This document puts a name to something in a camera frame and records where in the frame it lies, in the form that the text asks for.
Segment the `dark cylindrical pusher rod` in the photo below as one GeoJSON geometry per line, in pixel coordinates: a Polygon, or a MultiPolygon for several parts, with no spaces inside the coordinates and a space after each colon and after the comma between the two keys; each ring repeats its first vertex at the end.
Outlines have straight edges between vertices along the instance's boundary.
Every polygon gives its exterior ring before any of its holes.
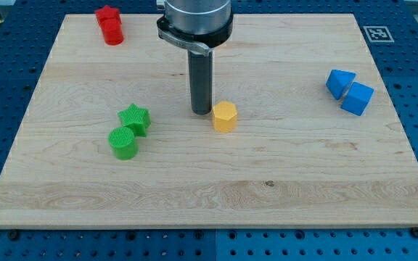
{"type": "Polygon", "coordinates": [[[208,56],[188,51],[189,85],[192,111],[206,115],[212,110],[213,55],[208,56]]]}

